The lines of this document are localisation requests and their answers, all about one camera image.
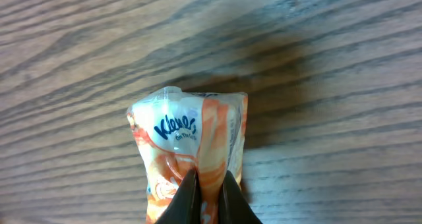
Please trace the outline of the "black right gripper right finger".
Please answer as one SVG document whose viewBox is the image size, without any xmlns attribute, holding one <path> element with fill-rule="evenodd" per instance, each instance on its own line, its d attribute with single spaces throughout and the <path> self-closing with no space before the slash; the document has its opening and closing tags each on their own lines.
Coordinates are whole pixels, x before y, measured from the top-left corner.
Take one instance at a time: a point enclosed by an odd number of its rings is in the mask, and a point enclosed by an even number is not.
<svg viewBox="0 0 422 224">
<path fill-rule="evenodd" d="M 219 224 L 262 224 L 250 208 L 233 174 L 226 172 L 218 196 Z"/>
</svg>

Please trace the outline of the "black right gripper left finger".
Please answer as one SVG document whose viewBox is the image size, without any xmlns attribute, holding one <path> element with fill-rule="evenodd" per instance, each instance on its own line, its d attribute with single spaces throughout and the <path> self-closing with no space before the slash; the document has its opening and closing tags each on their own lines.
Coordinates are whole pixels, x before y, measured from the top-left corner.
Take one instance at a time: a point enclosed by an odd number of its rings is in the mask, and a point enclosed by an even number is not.
<svg viewBox="0 0 422 224">
<path fill-rule="evenodd" d="M 156 224 L 200 224 L 201 193 L 198 175 L 191 169 Z"/>
</svg>

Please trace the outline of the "small orange white box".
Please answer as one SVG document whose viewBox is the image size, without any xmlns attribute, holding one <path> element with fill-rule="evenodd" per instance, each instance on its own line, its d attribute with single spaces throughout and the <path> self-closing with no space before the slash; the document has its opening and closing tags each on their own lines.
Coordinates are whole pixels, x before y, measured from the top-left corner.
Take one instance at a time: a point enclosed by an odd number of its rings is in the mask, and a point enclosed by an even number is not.
<svg viewBox="0 0 422 224">
<path fill-rule="evenodd" d="M 218 193 L 230 171 L 241 181 L 248 95 L 162 88 L 127 109 L 148 179 L 146 222 L 155 223 L 196 169 L 201 223 L 217 223 Z"/>
</svg>

